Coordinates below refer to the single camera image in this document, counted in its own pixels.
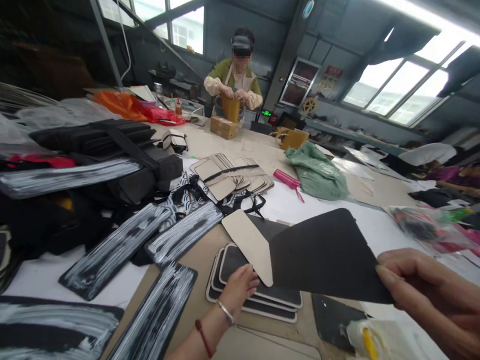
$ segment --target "green plastic bag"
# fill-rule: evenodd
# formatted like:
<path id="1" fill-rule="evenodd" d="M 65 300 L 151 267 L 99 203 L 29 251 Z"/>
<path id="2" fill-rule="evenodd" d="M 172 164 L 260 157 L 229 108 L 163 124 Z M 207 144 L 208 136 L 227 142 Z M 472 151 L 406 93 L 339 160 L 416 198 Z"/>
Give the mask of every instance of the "green plastic bag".
<path id="1" fill-rule="evenodd" d="M 287 163 L 295 168 L 305 194 L 325 200 L 348 196 L 345 175 L 310 141 L 298 150 L 289 147 L 285 156 Z"/>

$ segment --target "worker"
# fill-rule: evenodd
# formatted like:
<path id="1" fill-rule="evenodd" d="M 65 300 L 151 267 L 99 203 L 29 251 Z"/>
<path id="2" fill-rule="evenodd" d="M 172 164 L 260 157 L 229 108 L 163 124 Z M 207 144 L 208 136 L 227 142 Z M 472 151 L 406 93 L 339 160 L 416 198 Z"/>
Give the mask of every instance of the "worker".
<path id="1" fill-rule="evenodd" d="M 435 142 L 409 150 L 398 157 L 388 155 L 381 161 L 401 175 L 438 169 L 453 158 L 461 147 Z"/>
<path id="2" fill-rule="evenodd" d="M 219 62 L 205 78 L 205 89 L 211 96 L 223 93 L 230 99 L 242 100 L 250 109 L 260 107 L 264 99 L 257 75 L 250 69 L 255 44 L 254 34 L 247 28 L 239 28 L 231 39 L 231 58 Z M 223 115 L 215 106 L 215 114 Z"/>
<path id="3" fill-rule="evenodd" d="M 406 311 L 450 359 L 480 358 L 480 287 L 414 249 L 387 251 L 376 272 L 395 306 Z M 167 360 L 207 360 L 260 281 L 250 264 L 234 272 L 218 304 L 196 322 Z"/>
<path id="4" fill-rule="evenodd" d="M 439 188 L 450 188 L 480 197 L 480 161 L 468 166 L 447 166 L 427 174 L 425 180 L 435 180 Z"/>

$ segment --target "yellow wheel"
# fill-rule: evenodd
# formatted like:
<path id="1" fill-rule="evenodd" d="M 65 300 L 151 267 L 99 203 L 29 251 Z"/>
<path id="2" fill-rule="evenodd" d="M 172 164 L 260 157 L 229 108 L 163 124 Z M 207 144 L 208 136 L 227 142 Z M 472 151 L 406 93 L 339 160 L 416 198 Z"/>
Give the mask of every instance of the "yellow wheel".
<path id="1" fill-rule="evenodd" d="M 317 107 L 317 100 L 313 97 L 309 97 L 304 103 L 303 103 L 303 113 L 304 114 L 311 114 L 315 111 L 315 108 Z"/>

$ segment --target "apron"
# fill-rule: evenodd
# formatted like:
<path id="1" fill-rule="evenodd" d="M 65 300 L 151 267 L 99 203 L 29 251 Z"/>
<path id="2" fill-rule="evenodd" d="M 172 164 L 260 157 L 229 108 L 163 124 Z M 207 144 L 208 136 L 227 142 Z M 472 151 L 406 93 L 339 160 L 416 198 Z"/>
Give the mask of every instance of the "apron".
<path id="1" fill-rule="evenodd" d="M 226 75 L 225 82 L 223 83 L 224 85 L 227 85 L 227 86 L 229 85 L 229 80 L 230 80 L 230 76 L 232 76 L 233 68 L 234 68 L 234 64 L 232 62 L 232 64 L 230 65 L 230 69 L 228 70 L 228 74 Z M 235 93 L 239 89 L 242 89 L 243 91 L 248 93 L 251 90 L 252 83 L 254 82 L 254 79 L 255 79 L 255 75 L 254 75 L 253 72 L 252 72 L 251 75 L 252 75 L 251 77 L 247 77 L 247 75 L 245 74 L 241 79 L 236 80 L 235 85 L 232 88 L 233 93 Z M 219 107 L 217 107 L 217 105 L 215 105 L 213 107 L 212 116 L 223 117 L 223 116 L 225 116 L 225 113 L 221 108 L 219 108 Z M 238 116 L 238 122 L 239 123 L 242 122 L 243 119 L 244 119 L 243 114 Z"/>

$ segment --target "window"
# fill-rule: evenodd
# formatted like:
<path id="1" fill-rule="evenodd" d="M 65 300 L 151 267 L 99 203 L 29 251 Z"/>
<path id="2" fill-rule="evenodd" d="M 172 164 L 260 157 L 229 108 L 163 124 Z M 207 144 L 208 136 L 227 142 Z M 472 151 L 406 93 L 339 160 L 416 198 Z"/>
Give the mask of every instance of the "window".
<path id="1" fill-rule="evenodd" d="M 120 1 L 124 3 L 129 9 L 131 9 L 129 0 Z M 104 18 L 116 21 L 117 23 L 120 22 L 119 9 L 116 2 L 113 2 L 112 0 L 100 0 L 100 8 Z M 120 9 L 120 14 L 121 22 L 123 23 L 123 25 L 129 27 L 135 26 L 134 21 L 130 18 L 130 16 L 127 15 L 125 11 Z"/>
<path id="2" fill-rule="evenodd" d="M 188 3 L 190 0 L 120 0 L 132 12 L 143 21 L 150 20 L 157 15 L 163 14 L 166 9 L 174 9 Z M 101 12 L 104 18 L 120 22 L 117 4 L 112 0 L 99 0 Z M 135 22 L 120 9 L 123 25 L 135 27 Z M 168 28 L 171 25 L 172 38 L 169 39 Z M 172 22 L 164 23 L 153 30 L 164 39 L 169 39 L 174 45 L 182 48 L 191 48 L 196 53 L 204 52 L 204 8 L 189 12 Z"/>
<path id="3" fill-rule="evenodd" d="M 414 55 L 367 66 L 343 102 L 412 126 L 440 100 L 448 64 L 470 46 L 455 33 L 442 31 Z"/>
<path id="4" fill-rule="evenodd" d="M 188 3 L 190 0 L 169 0 L 172 9 Z M 204 8 L 200 7 L 172 22 L 174 45 L 182 48 L 191 48 L 198 54 L 204 53 Z"/>
<path id="5" fill-rule="evenodd" d="M 182 48 L 187 48 L 187 28 L 174 24 L 173 25 L 173 43 Z"/>

